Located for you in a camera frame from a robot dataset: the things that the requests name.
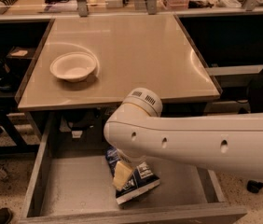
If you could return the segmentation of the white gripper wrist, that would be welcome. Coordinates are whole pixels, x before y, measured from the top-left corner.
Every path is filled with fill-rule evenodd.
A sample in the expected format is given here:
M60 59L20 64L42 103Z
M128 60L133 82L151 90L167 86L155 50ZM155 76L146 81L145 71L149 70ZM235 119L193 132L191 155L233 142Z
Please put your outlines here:
M118 149L118 156L121 161L118 161L116 164L113 185L118 191L121 191L131 178L133 168L143 163L146 155Z

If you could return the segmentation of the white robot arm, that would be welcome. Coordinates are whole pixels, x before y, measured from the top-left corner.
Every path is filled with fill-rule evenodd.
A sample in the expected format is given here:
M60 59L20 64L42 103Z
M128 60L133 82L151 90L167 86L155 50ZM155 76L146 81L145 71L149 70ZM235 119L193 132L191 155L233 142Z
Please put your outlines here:
M162 102L132 90L104 125L104 137L131 166L147 156L263 181L263 113L163 118Z

